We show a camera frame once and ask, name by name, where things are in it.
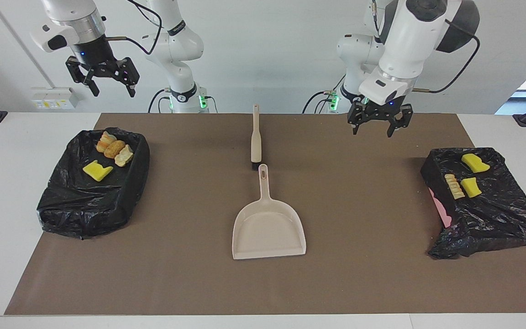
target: white dustpan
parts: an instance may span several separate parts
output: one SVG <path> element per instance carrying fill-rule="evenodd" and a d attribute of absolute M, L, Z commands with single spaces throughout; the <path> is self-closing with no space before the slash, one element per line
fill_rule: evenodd
<path fill-rule="evenodd" d="M 236 260 L 305 254 L 305 236 L 298 213 L 269 195 L 267 165 L 259 166 L 261 198 L 244 207 L 232 229 Z"/>

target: brown work surface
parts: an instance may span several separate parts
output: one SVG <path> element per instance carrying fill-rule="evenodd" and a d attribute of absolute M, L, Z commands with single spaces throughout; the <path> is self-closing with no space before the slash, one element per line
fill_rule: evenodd
<path fill-rule="evenodd" d="M 386 138 L 342 115 L 262 115 L 271 196 L 300 215 L 307 254 L 233 260 L 259 198 L 251 116 L 103 114 L 146 136 L 130 223 L 80 241 L 42 234 L 6 314 L 526 313 L 526 247 L 433 260 L 441 223 L 419 173 L 432 148 L 471 147 L 456 115 Z"/>

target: yellow sponge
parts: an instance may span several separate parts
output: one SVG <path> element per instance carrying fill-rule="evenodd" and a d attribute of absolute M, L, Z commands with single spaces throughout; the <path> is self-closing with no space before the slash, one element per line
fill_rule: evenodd
<path fill-rule="evenodd" d="M 470 167 L 470 170 L 475 174 L 482 173 L 490 169 L 490 166 L 482 162 L 482 159 L 476 154 L 464 154 L 462 156 L 462 162 L 466 163 L 468 167 Z"/>
<path fill-rule="evenodd" d="M 112 170 L 113 167 L 103 168 L 103 166 L 101 166 L 97 160 L 94 160 L 82 168 L 82 171 L 92 177 L 92 179 L 95 181 L 103 180 L 103 178 L 105 178 Z"/>
<path fill-rule="evenodd" d="M 478 184 L 476 184 L 476 177 L 463 179 L 460 184 L 466 191 L 466 194 L 468 194 L 469 197 L 474 198 L 474 196 L 479 196 L 482 194 L 482 191 L 478 188 Z"/>

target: bread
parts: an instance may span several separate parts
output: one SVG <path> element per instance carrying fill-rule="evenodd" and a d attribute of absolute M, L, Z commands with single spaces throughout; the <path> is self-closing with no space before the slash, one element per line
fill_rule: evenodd
<path fill-rule="evenodd" d="M 133 151 L 131 150 L 129 145 L 125 145 L 123 150 L 115 156 L 115 164 L 119 167 L 125 167 L 127 163 L 129 163 L 133 159 Z"/>
<path fill-rule="evenodd" d="M 107 149 L 105 150 L 104 154 L 109 159 L 114 159 L 121 150 L 125 147 L 125 142 L 123 140 L 115 140 L 112 142 Z"/>
<path fill-rule="evenodd" d="M 117 140 L 117 137 L 104 131 L 103 135 L 100 137 L 99 142 L 96 144 L 96 150 L 98 152 L 104 153 L 105 150 L 107 150 L 107 148 L 109 147 L 109 145 L 111 145 L 115 140 Z"/>
<path fill-rule="evenodd" d="M 466 195 L 460 188 L 460 184 L 458 183 L 455 175 L 447 174 L 447 175 L 444 175 L 444 178 L 446 179 L 446 183 L 447 183 L 447 186 L 449 187 L 450 192 L 452 192 L 452 196 L 454 200 L 466 197 Z"/>

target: white table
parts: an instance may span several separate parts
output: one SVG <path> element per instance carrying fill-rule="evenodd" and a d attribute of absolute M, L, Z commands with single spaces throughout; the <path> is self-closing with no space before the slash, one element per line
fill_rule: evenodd
<path fill-rule="evenodd" d="M 51 168 L 64 152 L 67 141 L 82 129 L 93 129 L 99 116 L 10 113 L 0 124 L 0 328 L 437 329 L 442 325 L 445 329 L 526 328 L 526 314 L 4 317 L 42 234 L 35 209 Z M 507 116 L 459 115 L 459 118 L 476 147 L 490 146 L 503 154 L 526 192 L 526 128 L 517 126 Z"/>

